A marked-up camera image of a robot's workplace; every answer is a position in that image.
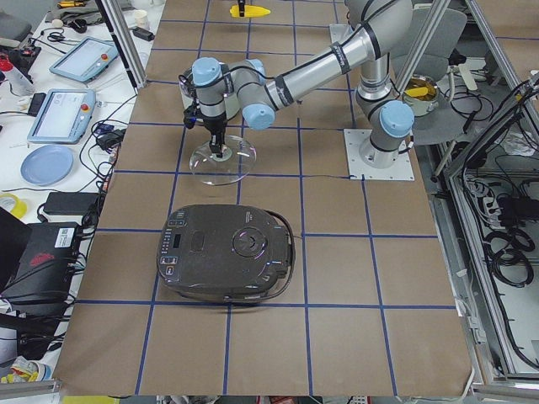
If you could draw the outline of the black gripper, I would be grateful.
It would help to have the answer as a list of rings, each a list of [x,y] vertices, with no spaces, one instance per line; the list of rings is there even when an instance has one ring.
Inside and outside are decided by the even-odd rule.
[[[237,14],[239,16],[245,15],[245,0],[237,0]],[[204,127],[210,132],[210,149],[212,153],[215,153],[218,157],[222,157],[222,148],[224,143],[224,134],[227,128],[227,117],[225,115],[219,115],[214,117],[203,117]]]

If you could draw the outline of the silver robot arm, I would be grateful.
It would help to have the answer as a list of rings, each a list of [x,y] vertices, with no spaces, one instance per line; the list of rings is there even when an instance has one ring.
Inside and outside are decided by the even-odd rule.
[[[350,32],[309,61],[275,77],[265,77],[258,60],[231,65],[202,57],[191,67],[192,104],[184,111],[184,123],[197,120],[210,132],[212,152],[221,153],[227,128],[225,97],[236,96],[244,121],[254,130],[272,126],[277,111],[313,90],[360,68],[356,100],[370,121],[371,144],[378,150],[397,150],[402,134],[385,118],[393,108],[411,109],[393,99],[389,72],[390,52],[408,33],[413,18],[410,1],[348,1]]]

